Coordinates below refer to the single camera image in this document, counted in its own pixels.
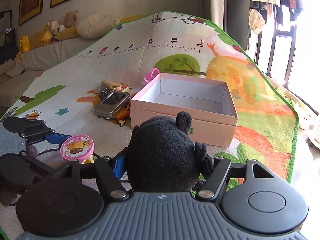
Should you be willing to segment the pink round toy tin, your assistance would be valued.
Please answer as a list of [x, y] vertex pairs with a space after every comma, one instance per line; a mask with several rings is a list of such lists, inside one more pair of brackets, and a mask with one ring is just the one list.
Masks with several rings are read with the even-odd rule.
[[60, 155], [66, 161], [78, 160], [81, 164], [93, 163], [94, 142], [91, 137], [74, 135], [63, 142]]

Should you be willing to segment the black plush toy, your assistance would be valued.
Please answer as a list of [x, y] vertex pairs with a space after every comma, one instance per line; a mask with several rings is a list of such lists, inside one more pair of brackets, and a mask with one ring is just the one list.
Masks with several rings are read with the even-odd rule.
[[132, 130], [125, 155], [127, 177], [133, 191], [191, 191], [201, 173], [207, 146], [189, 137], [192, 118], [156, 116]]

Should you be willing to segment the pink plastic strainer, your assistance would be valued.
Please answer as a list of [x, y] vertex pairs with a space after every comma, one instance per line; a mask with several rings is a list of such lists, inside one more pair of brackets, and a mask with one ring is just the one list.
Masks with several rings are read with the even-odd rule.
[[147, 85], [160, 73], [158, 68], [153, 68], [151, 72], [144, 76], [143, 84]]

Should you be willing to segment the grey sofa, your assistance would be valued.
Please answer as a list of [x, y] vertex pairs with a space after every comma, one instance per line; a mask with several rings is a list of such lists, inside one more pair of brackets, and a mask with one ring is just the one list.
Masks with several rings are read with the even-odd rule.
[[1, 107], [9, 108], [34, 79], [61, 62], [89, 47], [95, 40], [81, 37], [30, 50], [20, 59], [1, 64]]

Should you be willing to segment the colourful play mat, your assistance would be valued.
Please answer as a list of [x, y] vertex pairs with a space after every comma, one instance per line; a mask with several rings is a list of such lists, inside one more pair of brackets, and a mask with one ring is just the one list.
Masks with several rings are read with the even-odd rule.
[[113, 156], [153, 116], [192, 117], [189, 136], [210, 154], [257, 159], [290, 180], [298, 116], [257, 65], [209, 20], [159, 12], [114, 27], [37, 74], [5, 116], [85, 134]]

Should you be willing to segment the pink cardboard box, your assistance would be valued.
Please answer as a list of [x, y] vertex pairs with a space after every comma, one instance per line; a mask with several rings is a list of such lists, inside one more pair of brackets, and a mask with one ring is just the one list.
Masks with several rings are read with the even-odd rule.
[[225, 81], [161, 73], [144, 86], [130, 102], [131, 126], [155, 116], [185, 111], [192, 117], [192, 141], [229, 147], [237, 127], [238, 114]]

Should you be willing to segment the dark wrapped snack pack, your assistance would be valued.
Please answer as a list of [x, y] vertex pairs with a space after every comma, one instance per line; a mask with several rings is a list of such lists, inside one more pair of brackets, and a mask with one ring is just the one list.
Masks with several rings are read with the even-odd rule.
[[110, 93], [110, 90], [107, 87], [105, 87], [102, 84], [99, 86], [99, 97], [101, 100], [103, 100], [106, 96], [108, 96], [109, 93]]

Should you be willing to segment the yellow plush toy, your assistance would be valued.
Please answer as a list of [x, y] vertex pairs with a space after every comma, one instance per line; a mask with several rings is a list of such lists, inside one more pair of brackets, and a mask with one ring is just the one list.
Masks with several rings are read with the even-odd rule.
[[31, 49], [31, 44], [29, 42], [28, 36], [21, 36], [19, 38], [19, 54], [28, 52]]

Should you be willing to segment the beige knitted sock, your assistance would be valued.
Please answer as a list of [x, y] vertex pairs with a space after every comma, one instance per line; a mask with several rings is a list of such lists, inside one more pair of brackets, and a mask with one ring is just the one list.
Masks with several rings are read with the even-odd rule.
[[110, 89], [110, 90], [114, 90], [114, 89], [116, 89], [117, 87], [121, 87], [121, 86], [124, 85], [124, 84], [122, 84], [122, 83], [111, 82], [111, 81], [106, 81], [106, 80], [103, 80], [103, 81], [101, 82], [101, 84], [102, 84], [103, 86], [105, 86], [106, 88]]

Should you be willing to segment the yellow duck plush doll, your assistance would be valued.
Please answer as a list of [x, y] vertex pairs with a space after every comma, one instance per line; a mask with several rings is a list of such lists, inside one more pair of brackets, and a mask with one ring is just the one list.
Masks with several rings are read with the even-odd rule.
[[56, 20], [50, 20], [46, 24], [46, 32], [41, 38], [41, 42], [44, 46], [51, 44], [54, 34], [59, 32], [59, 22]]

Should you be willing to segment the brown plush animal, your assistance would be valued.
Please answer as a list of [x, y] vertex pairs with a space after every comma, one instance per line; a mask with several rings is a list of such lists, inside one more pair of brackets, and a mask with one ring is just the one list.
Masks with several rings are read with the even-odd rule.
[[64, 20], [64, 26], [66, 28], [74, 27], [77, 18], [78, 18], [78, 10], [67, 12]]

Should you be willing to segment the cream pillow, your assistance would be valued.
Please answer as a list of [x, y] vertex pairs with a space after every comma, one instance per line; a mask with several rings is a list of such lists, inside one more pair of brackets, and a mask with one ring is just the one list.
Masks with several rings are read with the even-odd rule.
[[80, 21], [76, 26], [76, 32], [86, 40], [98, 39], [106, 35], [121, 20], [122, 18], [116, 15], [90, 15]]

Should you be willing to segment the red framed picture left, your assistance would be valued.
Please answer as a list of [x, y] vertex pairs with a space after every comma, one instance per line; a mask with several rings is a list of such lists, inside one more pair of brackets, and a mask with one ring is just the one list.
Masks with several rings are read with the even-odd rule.
[[20, 0], [18, 25], [22, 25], [31, 18], [42, 13], [43, 0]]

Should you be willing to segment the hanging clothes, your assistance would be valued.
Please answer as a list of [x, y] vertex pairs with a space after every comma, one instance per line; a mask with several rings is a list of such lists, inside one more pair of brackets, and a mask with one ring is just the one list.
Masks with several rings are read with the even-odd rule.
[[282, 24], [283, 6], [289, 8], [290, 20], [293, 22], [303, 10], [302, 0], [250, 0], [248, 25], [256, 35], [263, 31], [266, 18], [274, 16], [277, 24]]

